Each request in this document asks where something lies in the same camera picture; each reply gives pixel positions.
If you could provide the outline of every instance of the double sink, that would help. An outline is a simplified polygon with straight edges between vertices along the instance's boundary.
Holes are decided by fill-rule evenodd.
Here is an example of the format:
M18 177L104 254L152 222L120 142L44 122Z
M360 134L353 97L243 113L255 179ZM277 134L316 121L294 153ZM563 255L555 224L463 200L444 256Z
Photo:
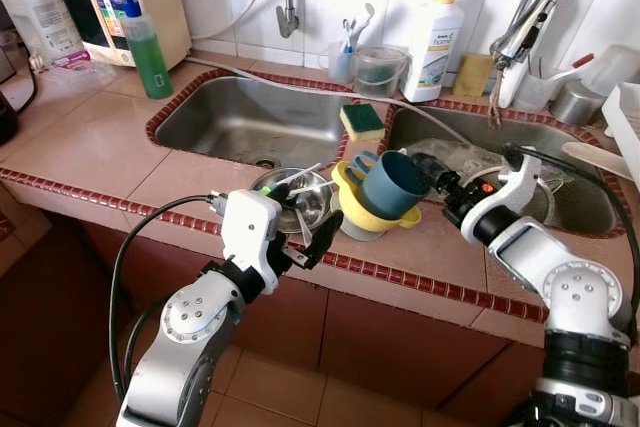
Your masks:
M266 168L307 167L336 159L344 128L341 95L294 92L255 80L221 77L198 87L156 130L159 144L212 157ZM597 169L568 157L562 144L575 141L553 127L503 120L490 130L482 115L433 107L424 110L474 145L500 152L508 142L532 145L591 173ZM455 140L435 123L406 109L393 121L389 149L436 138ZM555 194L556 211L550 225L584 234L602 234L615 226L614 211L597 187L576 178ZM547 199L537 192L524 213L544 218Z

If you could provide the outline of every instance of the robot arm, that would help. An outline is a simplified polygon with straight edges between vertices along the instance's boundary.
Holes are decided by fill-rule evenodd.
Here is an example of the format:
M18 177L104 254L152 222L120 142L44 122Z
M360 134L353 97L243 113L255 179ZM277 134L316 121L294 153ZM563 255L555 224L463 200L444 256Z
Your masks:
M485 244L549 308L544 376L532 395L536 423L524 425L637 426L637 407L627 398L631 303L607 267L572 254L536 220L516 213L531 200L540 161L507 161L507 183L494 193L481 179L460 187L458 174L437 159L414 156L428 182L448 194L444 214L462 236Z
M225 262L211 262L200 278L167 301L160 329L131 378L117 427L196 427L220 355L231 343L245 305L271 294L292 265L313 268L342 223L336 212L314 234L304 252L277 231L283 185L270 195L247 190L218 196L213 209L224 215Z

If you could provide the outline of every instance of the green sponge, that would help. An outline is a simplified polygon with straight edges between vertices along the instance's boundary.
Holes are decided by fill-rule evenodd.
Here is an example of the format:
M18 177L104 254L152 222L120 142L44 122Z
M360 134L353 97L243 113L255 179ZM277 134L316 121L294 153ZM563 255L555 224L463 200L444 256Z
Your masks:
M371 104L343 105L340 119L354 142L384 138L384 124Z

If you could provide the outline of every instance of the yellow cup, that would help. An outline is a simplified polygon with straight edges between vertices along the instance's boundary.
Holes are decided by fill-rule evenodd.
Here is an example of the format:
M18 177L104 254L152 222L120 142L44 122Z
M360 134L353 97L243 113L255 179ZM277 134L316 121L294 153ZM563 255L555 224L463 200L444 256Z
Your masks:
M338 191L340 206L344 215L351 222L369 232L385 232L398 226L410 229L422 220L422 212L420 212L417 205L398 220L385 220L373 215L356 199L356 185L351 182L345 173L348 165L349 162L338 162L331 172L331 178L340 188Z

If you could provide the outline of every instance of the tiled countertop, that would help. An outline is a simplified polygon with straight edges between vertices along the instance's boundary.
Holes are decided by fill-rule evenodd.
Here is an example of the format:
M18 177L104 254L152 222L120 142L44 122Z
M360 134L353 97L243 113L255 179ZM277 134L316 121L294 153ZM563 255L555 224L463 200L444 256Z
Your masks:
M253 72L327 81L318 70L199 55ZM171 72L175 92L210 70L180 64ZM151 207L212 189L246 188L264 173L259 167L154 145L145 125L167 101L147 99L135 71L117 69L111 80L102 85L66 85L46 74L40 78L39 94L20 118L20 133L0 147L0 180L18 200L130 231L140 214ZM31 89L27 72L22 70L0 89L19 105ZM472 99L447 94L443 99L452 105L463 101L482 106L486 102L477 99L474 104ZM377 104L375 108L385 119L389 107ZM378 143L350 142L345 159L377 147ZM629 182L620 184L637 225L637 191ZM537 296L515 285L487 258L482 246L467 244L442 217L441 207L425 202L420 209L423 221L413 229L398 228L370 243L340 233L324 264L311 272L292 269L287 275L541 346L545 313ZM175 212L182 215L167 216L169 222L152 222L142 235L221 256L222 242L217 235L221 219L216 214L198 204ZM578 255L607 265L623 285L631 286L631 257L624 236L559 236Z

